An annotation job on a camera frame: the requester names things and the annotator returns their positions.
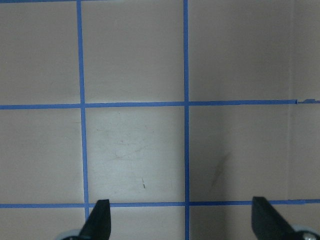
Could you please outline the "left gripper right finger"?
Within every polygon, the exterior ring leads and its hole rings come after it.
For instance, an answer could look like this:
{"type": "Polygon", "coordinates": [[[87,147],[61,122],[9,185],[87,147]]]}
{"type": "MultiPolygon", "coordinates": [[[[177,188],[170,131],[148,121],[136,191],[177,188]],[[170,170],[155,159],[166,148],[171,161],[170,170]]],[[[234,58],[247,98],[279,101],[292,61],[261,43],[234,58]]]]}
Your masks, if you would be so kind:
{"type": "Polygon", "coordinates": [[[251,228],[258,240],[299,240],[300,233],[278,213],[265,197],[254,196],[251,228]]]}

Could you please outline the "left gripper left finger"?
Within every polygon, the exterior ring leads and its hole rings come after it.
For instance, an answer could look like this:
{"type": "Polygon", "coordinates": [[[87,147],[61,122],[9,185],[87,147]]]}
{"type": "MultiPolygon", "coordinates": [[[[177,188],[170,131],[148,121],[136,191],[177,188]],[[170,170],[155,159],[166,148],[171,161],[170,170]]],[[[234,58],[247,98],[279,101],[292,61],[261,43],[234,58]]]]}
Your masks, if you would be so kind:
{"type": "Polygon", "coordinates": [[[110,201],[98,200],[75,240],[108,240],[110,235],[110,201]]]}

